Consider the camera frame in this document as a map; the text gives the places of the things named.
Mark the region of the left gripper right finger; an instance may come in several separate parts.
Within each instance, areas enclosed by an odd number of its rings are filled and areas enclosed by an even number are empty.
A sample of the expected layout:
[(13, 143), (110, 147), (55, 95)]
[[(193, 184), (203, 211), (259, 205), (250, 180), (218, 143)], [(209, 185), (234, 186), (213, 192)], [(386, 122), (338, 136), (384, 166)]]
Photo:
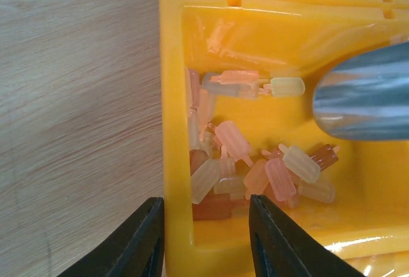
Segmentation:
[(256, 276), (362, 276), (264, 195), (252, 195), (249, 235)]

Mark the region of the metal scoop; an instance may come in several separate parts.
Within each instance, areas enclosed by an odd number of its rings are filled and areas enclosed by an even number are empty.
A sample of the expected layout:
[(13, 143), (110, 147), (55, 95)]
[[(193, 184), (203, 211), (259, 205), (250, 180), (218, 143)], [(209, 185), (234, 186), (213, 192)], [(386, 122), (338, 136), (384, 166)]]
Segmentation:
[(408, 42), (335, 66), (317, 84), (312, 107), (318, 127), (335, 138), (408, 140)]

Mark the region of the yellow bin with popsicle candies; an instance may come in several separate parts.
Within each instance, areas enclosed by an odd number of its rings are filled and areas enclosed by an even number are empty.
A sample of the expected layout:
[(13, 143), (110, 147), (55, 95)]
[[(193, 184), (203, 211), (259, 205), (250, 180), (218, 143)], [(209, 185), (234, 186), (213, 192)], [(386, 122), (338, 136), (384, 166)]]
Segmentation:
[(316, 83), (335, 63), (408, 37), (408, 7), (281, 0), (160, 0), (160, 55), (169, 276), (253, 276), (245, 216), (194, 221), (190, 203), (186, 68), (258, 70), (301, 77), (300, 97), (221, 97), (215, 123), (231, 120), (252, 146), (311, 153), (340, 146), (323, 172), (334, 203), (302, 198), (289, 215), (318, 242), (369, 276), (408, 275), (408, 143), (351, 142), (325, 134), (311, 112)]

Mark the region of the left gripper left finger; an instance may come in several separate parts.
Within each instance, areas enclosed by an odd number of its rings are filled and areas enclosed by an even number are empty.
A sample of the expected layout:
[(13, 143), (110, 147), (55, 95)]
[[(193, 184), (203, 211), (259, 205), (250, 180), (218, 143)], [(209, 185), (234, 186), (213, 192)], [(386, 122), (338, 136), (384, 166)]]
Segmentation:
[(151, 197), (60, 276), (161, 276), (164, 243), (164, 199)]

